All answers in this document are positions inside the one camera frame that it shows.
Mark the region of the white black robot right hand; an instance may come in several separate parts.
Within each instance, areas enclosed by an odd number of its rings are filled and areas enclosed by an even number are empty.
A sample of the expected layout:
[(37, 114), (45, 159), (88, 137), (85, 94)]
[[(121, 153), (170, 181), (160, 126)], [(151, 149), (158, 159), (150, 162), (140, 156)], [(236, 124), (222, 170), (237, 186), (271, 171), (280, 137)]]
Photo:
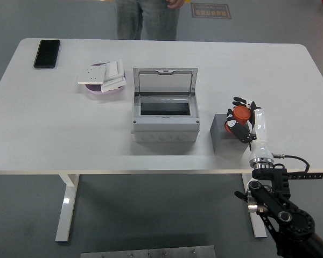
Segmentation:
[(250, 166), (253, 168), (272, 167), (273, 155), (268, 149), (265, 114), (261, 107), (249, 99), (234, 97), (233, 105), (249, 110), (251, 130), (238, 122), (232, 109), (228, 109), (225, 127), (236, 136), (240, 142), (250, 145)]

